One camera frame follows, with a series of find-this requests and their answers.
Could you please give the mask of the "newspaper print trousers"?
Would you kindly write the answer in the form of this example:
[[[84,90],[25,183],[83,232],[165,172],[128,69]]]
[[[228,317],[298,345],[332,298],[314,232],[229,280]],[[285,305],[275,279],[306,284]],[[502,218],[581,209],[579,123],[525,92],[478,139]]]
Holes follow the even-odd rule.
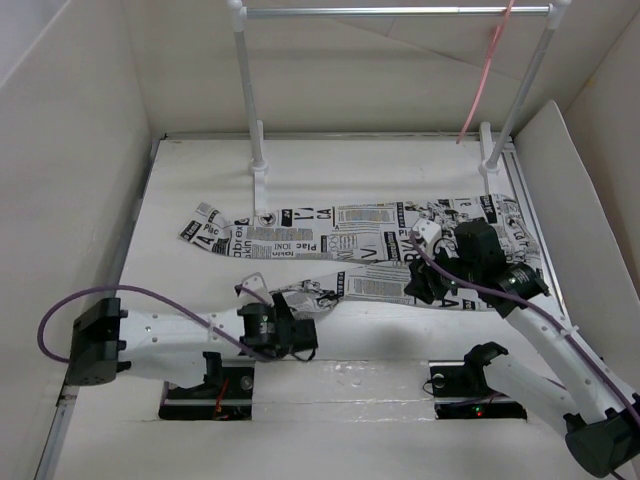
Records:
[[[422,203],[282,209],[234,222],[202,203],[178,237],[231,258],[352,263],[348,270],[281,288],[287,303],[300,312],[329,311],[343,300],[425,308],[427,302],[405,291],[410,264],[421,259],[409,241],[409,230],[420,219],[441,227],[436,247],[440,256],[457,258],[455,229],[481,219],[495,230],[508,264],[543,272],[539,244],[527,229],[518,204],[501,194]]]

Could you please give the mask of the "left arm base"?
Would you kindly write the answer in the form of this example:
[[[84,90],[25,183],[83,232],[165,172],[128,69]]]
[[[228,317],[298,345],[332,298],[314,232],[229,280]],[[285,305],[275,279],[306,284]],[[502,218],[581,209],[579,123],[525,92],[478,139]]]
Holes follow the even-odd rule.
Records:
[[[252,419],[254,364],[227,362],[221,380],[181,388],[165,382],[158,417],[165,421],[249,421]]]

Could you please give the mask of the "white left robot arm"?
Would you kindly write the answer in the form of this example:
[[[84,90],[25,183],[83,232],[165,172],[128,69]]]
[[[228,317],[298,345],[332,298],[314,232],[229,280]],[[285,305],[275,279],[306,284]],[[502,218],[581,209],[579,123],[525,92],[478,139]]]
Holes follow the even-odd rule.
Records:
[[[237,309],[193,314],[152,314],[122,309],[106,298],[73,325],[68,384],[79,387],[110,383],[120,374],[162,380],[193,388],[201,396],[216,394],[230,361],[278,361],[318,349],[315,322],[298,318],[280,293],[237,286]]]

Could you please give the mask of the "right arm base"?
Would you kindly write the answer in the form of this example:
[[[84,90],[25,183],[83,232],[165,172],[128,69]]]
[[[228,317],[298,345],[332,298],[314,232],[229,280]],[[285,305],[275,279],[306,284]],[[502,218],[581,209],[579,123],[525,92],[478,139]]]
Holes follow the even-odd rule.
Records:
[[[434,401],[437,420],[527,420],[526,409],[510,398],[474,384],[462,362],[431,362],[423,391]]]

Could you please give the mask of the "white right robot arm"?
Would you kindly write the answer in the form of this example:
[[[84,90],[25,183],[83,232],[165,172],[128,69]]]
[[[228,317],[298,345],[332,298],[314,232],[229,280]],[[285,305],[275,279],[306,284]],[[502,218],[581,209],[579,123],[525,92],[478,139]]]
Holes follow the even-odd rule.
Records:
[[[533,411],[561,437],[590,475],[605,478],[639,454],[639,394],[615,375],[559,313],[542,277],[507,260],[492,225],[474,219],[454,230],[455,253],[439,247],[440,225],[420,219],[409,241],[418,254],[406,294],[427,304],[473,290],[517,330],[555,374],[549,380],[496,342],[474,346],[460,379],[476,394],[503,394]]]

